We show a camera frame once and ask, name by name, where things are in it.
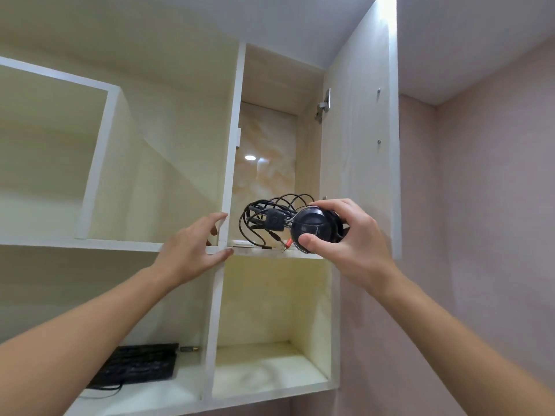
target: cabinet door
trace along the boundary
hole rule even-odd
[[[320,194],[351,198],[401,258],[396,0],[376,0],[324,76]]]

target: black headphones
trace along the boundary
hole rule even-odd
[[[304,197],[314,198],[308,194],[286,194],[274,197],[270,200],[257,200],[248,204],[239,218],[239,231],[251,244],[271,248],[266,245],[266,240],[257,230],[264,230],[276,241],[285,244],[275,232],[282,232],[288,227],[291,231],[291,240],[295,246],[304,253],[309,251],[299,244],[299,237],[303,233],[311,233],[326,242],[338,243],[345,235],[343,223],[334,211],[321,209],[317,206],[309,206]],[[243,232],[246,226],[261,243],[254,242]]]

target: marble-patterned back panel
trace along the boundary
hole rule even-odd
[[[230,240],[244,239],[238,222],[248,203],[295,191],[297,117],[242,102],[239,127],[241,144],[235,155]],[[247,160],[249,155],[255,159]],[[260,242],[250,231],[245,233]],[[287,232],[279,235],[284,240],[289,238]],[[264,238],[268,245],[277,245],[269,235]]]

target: cabinet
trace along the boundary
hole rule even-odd
[[[170,380],[78,399],[68,415],[174,416],[336,388],[337,270],[251,248],[236,225],[246,202],[284,191],[351,197],[399,257],[395,0],[374,3],[327,71],[154,1],[87,0],[94,25],[71,0],[24,1],[7,0],[10,16],[32,27],[0,17],[0,340],[115,286],[176,230],[226,211],[207,250],[235,256],[124,340],[200,352],[180,354]],[[45,13],[68,32],[49,34]]]

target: keyboard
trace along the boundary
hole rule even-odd
[[[120,346],[87,388],[169,379],[173,376],[178,346],[178,343]]]

